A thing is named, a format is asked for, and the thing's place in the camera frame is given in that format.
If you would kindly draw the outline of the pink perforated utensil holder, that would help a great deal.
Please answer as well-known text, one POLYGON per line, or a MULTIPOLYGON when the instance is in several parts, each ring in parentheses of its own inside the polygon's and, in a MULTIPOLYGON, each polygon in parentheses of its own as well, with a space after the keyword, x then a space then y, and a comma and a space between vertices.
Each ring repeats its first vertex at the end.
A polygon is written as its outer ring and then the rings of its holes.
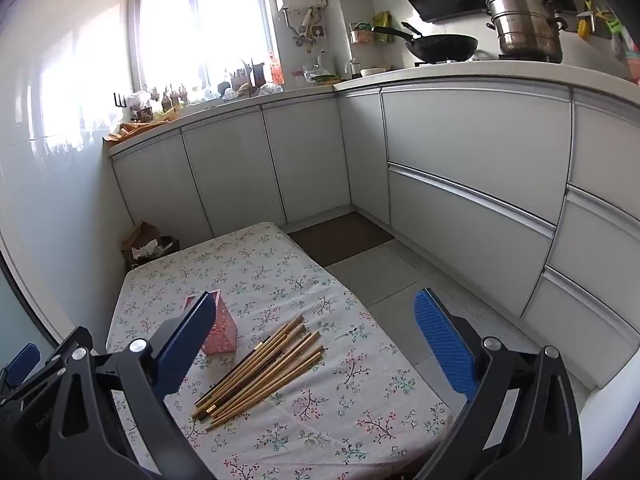
POLYGON ((203 324, 198 321, 190 322, 186 330, 184 340, 189 344, 201 343, 201 350, 206 356, 218 356, 235 352, 236 350, 236 324, 230 310, 222 298, 220 289, 210 290, 216 312, 215 323, 210 328, 207 336, 202 338, 203 324))

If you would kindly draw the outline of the black chopstick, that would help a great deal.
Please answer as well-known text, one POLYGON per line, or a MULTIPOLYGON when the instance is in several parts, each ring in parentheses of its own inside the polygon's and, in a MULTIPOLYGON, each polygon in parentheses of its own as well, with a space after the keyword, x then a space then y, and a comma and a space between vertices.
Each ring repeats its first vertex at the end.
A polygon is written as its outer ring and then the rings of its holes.
POLYGON ((208 402, 209 398, 215 393, 217 392, 218 389, 220 389, 225 382, 228 382, 228 380, 230 380, 234 375, 238 374, 240 370, 242 370, 243 366, 250 362, 250 359, 254 356, 254 354, 259 351, 262 350, 262 347, 265 345, 266 340, 263 340, 261 342, 258 342, 258 344, 256 344, 256 346, 250 350, 250 352, 247 353, 246 356, 244 356, 244 358, 235 365, 235 367, 232 368, 232 370, 229 370, 227 374, 224 375, 223 378, 221 378, 221 380, 218 380, 218 382, 216 382, 215 385, 213 385, 212 388, 209 388, 208 391, 206 391, 206 393, 204 393, 195 403, 194 403, 194 412, 191 414, 191 418, 193 419, 197 419, 198 416, 200 416, 200 411, 202 409, 202 406, 208 402))

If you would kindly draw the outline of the white lower kitchen cabinets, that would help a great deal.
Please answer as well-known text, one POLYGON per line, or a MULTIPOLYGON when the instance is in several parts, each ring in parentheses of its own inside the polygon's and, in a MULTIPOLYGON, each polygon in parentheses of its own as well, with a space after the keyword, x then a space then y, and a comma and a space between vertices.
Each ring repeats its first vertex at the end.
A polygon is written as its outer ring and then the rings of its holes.
POLYGON ((130 214, 186 244, 356 208, 554 344, 591 385, 639 351, 639 101, 463 77, 203 110, 111 159, 130 214))

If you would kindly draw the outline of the brown paper bag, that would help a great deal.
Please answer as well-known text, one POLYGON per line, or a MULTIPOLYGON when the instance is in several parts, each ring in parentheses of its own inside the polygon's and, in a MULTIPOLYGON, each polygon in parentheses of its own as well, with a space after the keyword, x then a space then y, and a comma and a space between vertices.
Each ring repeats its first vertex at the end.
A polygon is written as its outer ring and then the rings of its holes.
POLYGON ((126 263, 133 264, 134 263, 134 253, 132 250, 134 248, 140 249, 146 244, 148 244, 151 240, 159 240, 160 239, 160 230, 157 229, 156 226, 149 224, 145 221, 139 221, 134 229, 125 236, 122 244, 120 245, 120 251, 122 252, 122 256, 125 258, 126 263))

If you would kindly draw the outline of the dark floor mat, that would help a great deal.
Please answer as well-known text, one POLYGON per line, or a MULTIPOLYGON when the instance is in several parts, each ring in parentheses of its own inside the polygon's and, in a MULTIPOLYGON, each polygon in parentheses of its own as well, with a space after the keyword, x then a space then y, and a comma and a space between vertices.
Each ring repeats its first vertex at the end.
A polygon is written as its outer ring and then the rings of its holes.
POLYGON ((319 266, 332 264, 383 245, 394 237, 353 211, 288 234, 319 266))

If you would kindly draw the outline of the yellow cloth on counter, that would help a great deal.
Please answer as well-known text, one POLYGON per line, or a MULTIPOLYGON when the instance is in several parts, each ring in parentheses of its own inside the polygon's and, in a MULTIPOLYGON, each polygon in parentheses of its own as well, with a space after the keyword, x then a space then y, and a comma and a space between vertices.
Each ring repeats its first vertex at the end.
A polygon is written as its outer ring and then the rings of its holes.
POLYGON ((127 139, 138 136, 145 131, 153 128, 170 124, 178 118, 175 108, 171 108, 168 112, 155 116, 150 122, 122 122, 119 129, 113 133, 109 133, 103 137, 103 141, 107 145, 115 145, 124 142, 127 139))

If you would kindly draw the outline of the white bowl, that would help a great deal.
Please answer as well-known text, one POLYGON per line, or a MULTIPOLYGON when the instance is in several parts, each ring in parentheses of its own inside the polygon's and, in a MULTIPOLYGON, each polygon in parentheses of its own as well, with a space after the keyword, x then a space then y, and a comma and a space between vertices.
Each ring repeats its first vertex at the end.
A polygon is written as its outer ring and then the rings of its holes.
POLYGON ((386 67, 371 67, 371 68, 363 68, 360 72, 363 77, 370 77, 374 75, 384 74, 388 71, 386 67))

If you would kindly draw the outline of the gas stove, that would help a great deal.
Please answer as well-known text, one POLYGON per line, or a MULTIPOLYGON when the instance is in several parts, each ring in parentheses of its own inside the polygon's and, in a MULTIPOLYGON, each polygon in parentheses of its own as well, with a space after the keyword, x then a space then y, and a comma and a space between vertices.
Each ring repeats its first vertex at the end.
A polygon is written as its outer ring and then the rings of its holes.
POLYGON ((420 67, 424 65, 438 65, 438 64, 449 64, 449 63, 457 63, 457 62, 475 62, 475 61, 526 61, 526 62, 543 62, 543 63, 562 63, 562 58, 560 60, 556 60, 555 58, 549 58, 545 55, 539 56, 517 56, 517 55, 505 55, 505 54, 493 54, 484 50, 476 50, 470 58, 466 58, 465 60, 455 60, 454 58, 444 58, 443 60, 436 61, 433 63, 427 63, 423 61, 416 61, 413 63, 414 67, 420 67))

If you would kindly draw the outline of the black wok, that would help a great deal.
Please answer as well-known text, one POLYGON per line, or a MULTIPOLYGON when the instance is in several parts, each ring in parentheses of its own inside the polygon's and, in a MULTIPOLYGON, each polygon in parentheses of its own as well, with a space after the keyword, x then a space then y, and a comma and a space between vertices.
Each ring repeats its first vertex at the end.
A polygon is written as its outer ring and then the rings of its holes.
POLYGON ((478 48, 478 40, 460 34, 435 34, 425 36, 407 22, 401 23, 403 32, 393 27, 373 26, 372 32, 395 36, 405 40, 407 50, 426 64, 465 62, 478 48))

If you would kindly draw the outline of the window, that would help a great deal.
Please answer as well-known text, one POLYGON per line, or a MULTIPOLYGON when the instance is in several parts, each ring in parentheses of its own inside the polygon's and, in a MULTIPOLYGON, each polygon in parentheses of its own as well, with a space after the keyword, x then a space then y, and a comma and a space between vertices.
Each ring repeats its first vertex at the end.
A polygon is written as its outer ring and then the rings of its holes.
POLYGON ((128 0, 134 88, 213 87, 278 56, 269 0, 128 0))

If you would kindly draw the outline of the stainless steel steamer pot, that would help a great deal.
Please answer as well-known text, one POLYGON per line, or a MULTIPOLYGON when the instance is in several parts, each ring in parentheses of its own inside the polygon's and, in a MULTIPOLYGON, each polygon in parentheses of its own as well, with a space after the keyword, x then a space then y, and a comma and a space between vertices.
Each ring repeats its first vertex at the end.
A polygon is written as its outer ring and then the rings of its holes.
POLYGON ((498 36, 500 53, 560 64, 563 61, 560 31, 567 28, 557 4, 547 0, 486 0, 490 22, 498 36))

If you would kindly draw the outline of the yellow hanging utensil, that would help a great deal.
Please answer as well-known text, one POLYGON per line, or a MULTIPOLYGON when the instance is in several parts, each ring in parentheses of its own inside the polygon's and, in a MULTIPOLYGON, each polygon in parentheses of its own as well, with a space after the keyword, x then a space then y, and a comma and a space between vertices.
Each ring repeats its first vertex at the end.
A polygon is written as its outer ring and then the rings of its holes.
POLYGON ((577 14, 577 33, 582 40, 587 40, 596 28, 596 17, 593 12, 593 0, 582 0, 585 10, 577 14))

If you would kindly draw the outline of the wall spice rack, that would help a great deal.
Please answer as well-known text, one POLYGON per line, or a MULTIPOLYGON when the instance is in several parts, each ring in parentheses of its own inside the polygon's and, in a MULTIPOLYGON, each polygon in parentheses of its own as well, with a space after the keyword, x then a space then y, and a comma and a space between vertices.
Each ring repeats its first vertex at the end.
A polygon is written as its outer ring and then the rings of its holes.
POLYGON ((385 32, 375 32, 374 26, 390 27, 393 25, 392 14, 381 11, 375 14, 370 22, 359 21, 348 25, 349 39, 352 44, 392 44, 393 36, 385 32))

